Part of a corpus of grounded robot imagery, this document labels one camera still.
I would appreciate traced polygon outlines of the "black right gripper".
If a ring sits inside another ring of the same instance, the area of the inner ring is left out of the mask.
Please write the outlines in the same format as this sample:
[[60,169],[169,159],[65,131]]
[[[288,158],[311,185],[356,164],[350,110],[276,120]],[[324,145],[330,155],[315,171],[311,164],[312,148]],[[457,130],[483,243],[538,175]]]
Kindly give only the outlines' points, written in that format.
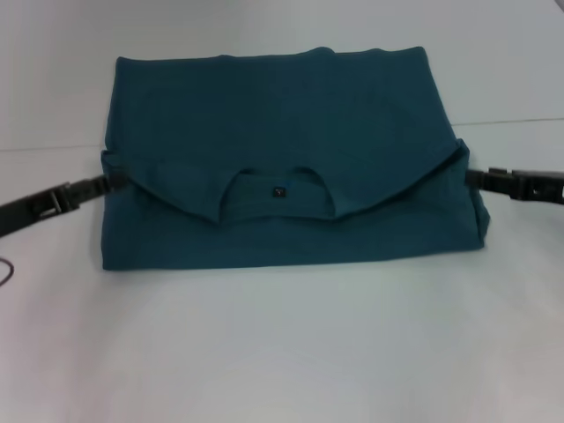
[[562,172],[508,171],[490,167],[487,171],[467,170],[465,184],[468,187],[505,195],[518,201],[563,203]]

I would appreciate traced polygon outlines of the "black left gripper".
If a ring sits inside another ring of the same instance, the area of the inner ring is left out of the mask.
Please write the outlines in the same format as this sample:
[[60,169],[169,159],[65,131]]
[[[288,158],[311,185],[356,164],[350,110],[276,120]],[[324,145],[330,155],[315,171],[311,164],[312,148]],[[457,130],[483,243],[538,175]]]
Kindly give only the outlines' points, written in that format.
[[1,206],[1,236],[13,234],[60,212],[72,212],[82,203],[104,197],[127,185],[121,173],[103,174],[91,179],[65,183],[54,190],[23,197]]

